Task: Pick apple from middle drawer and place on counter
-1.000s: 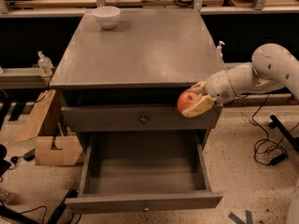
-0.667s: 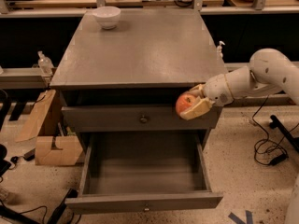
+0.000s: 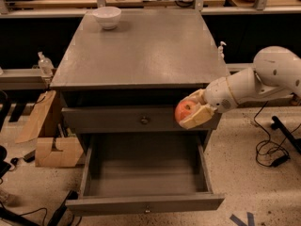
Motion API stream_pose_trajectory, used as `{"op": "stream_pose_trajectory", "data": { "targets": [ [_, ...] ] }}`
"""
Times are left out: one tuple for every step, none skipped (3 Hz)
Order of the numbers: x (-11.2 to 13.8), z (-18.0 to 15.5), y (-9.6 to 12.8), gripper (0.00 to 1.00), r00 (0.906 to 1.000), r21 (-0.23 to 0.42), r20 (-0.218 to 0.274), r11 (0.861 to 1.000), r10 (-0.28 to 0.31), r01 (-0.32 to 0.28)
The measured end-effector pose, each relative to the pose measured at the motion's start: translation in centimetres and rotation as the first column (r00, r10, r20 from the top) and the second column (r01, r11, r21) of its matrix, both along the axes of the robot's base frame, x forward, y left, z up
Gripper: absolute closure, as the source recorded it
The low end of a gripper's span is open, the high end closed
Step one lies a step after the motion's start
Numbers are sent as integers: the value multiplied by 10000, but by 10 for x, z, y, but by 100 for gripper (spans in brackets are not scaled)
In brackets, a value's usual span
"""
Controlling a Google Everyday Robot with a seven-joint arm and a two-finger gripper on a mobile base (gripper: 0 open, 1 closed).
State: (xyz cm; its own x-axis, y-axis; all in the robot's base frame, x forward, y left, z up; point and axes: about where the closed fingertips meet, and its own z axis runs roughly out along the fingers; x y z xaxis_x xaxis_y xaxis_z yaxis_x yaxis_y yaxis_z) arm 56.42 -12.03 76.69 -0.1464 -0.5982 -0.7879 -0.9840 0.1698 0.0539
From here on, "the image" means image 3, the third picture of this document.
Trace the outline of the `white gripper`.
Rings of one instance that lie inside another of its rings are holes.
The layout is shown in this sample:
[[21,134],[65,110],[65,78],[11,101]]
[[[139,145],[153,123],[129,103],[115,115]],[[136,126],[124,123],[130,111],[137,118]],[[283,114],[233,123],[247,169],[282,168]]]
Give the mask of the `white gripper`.
[[189,116],[179,122],[179,125],[185,129],[192,129],[209,121],[215,110],[218,113],[225,113],[238,105],[230,91],[226,77],[214,80],[207,86],[205,91],[198,89],[184,97],[184,100],[199,103]]

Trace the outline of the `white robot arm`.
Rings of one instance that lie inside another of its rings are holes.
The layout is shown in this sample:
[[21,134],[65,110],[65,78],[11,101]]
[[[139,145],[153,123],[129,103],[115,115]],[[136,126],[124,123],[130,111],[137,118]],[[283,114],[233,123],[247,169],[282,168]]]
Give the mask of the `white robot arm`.
[[255,55],[253,68],[218,78],[182,99],[175,119],[180,127],[191,129],[245,102],[269,101],[291,93],[301,96],[301,59],[286,48],[271,46]]

